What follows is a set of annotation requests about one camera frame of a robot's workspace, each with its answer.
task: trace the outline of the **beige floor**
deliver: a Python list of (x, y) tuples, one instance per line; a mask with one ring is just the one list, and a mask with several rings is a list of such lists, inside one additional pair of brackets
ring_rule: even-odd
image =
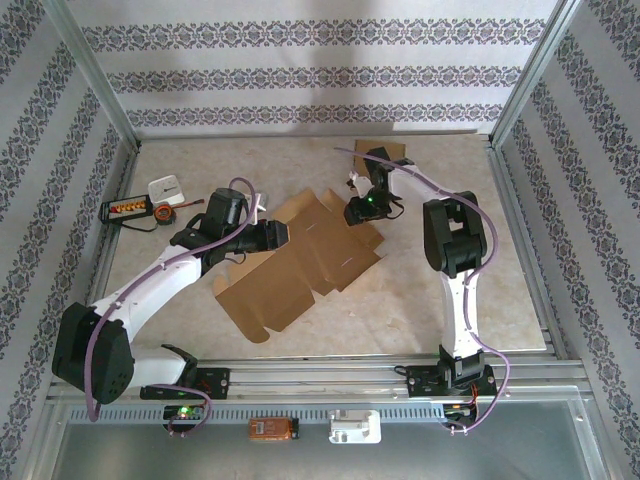
[[(407, 156), (439, 184), (474, 191), (498, 227), (498, 259), (478, 286), (483, 340), (505, 351), (544, 349), (480, 137), (391, 140), (406, 143)], [(347, 199), (351, 157), (333, 147), (353, 144), (351, 137), (148, 141), (142, 145), (131, 194), (146, 193), (151, 180), (176, 174), (187, 200), (208, 199), (217, 187), (243, 175), (269, 194), (270, 208), (306, 187), (316, 194), (332, 188)], [(107, 292), (155, 260), (200, 211), (204, 206), (179, 211), (177, 224), (151, 234), (123, 229)], [(246, 340), (216, 302), (211, 292), (215, 271), (175, 296), (142, 328), (135, 343), (172, 343), (199, 358), (435, 353), (443, 330), (441, 286), (424, 257), (421, 211), (408, 205), (398, 220), (375, 222), (386, 238), (377, 250), (384, 258), (344, 292), (316, 295), (314, 307), (263, 344)]]

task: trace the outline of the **damask wallpaper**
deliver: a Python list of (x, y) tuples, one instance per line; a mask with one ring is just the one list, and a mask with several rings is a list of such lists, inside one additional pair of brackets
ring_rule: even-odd
[(640, 2), (586, 1), (503, 146), (565, 340), (640, 478)]
[(554, 0), (74, 0), (137, 133), (489, 133)]
[(0, 2), (0, 479), (19, 476), (66, 305), (84, 301), (130, 148), (31, 0)]

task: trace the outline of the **orange battery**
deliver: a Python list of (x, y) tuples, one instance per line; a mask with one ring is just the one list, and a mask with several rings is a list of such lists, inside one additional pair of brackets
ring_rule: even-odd
[(249, 420), (249, 438), (268, 442), (300, 438), (297, 418), (267, 417)]

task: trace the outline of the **white wall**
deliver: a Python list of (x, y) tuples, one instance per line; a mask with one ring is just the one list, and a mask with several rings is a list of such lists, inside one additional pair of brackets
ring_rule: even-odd
[(76, 0), (142, 137), (489, 133), (554, 0)]

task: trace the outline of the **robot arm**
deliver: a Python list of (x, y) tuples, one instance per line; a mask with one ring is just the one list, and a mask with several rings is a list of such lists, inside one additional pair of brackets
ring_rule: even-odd
[[(389, 160), (384, 148), (369, 155)], [(405, 170), (365, 159), (370, 180), (351, 175), (349, 185), (358, 191), (345, 208), (349, 225), (390, 218), (391, 205), (413, 200), (423, 205), (424, 249), (429, 265), (440, 273), (443, 287), (444, 335), (440, 345), (439, 381), (447, 388), (468, 384), (483, 375), (484, 352), (472, 334), (478, 335), (476, 310), (477, 276), (467, 279), (480, 267), (487, 243), (477, 212), (449, 197), (438, 195), (406, 170), (420, 173), (410, 160), (396, 162)], [(458, 195), (477, 205), (471, 192)], [(467, 293), (469, 329), (464, 315)]]
[(132, 346), (131, 342), (164, 304), (224, 260), (227, 253), (275, 250), (288, 242), (286, 225), (261, 220), (247, 226), (228, 243), (206, 252), (186, 255), (165, 266), (170, 258), (209, 245), (235, 231), (242, 211), (248, 212), (242, 193), (227, 188), (217, 189), (211, 195), (206, 213), (196, 215), (184, 230), (171, 239), (171, 245), (160, 257), (131, 282), (89, 307), (75, 303), (67, 308), (56, 342), (53, 373), (84, 391), (84, 360), (95, 325), (125, 289), (161, 265), (162, 270), (117, 304), (116, 313), (100, 331), (91, 366), (92, 396), (99, 403), (108, 404), (128, 388), (152, 384), (192, 387), (197, 373), (194, 357), (172, 345), (145, 349)]

